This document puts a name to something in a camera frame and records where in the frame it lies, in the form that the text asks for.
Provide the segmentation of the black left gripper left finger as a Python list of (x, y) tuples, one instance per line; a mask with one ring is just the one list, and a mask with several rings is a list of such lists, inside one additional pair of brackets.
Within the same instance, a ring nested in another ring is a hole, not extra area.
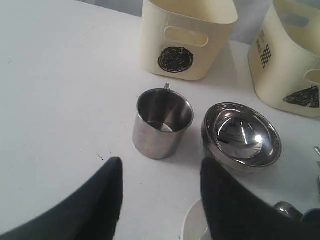
[(112, 240), (123, 203), (123, 162), (109, 158), (77, 191), (3, 240)]

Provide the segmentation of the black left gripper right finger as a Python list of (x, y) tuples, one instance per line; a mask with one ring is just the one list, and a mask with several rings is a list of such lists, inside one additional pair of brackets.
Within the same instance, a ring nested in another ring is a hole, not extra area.
[(214, 240), (318, 240), (320, 223), (277, 212), (240, 184), (214, 158), (201, 163), (202, 204)]

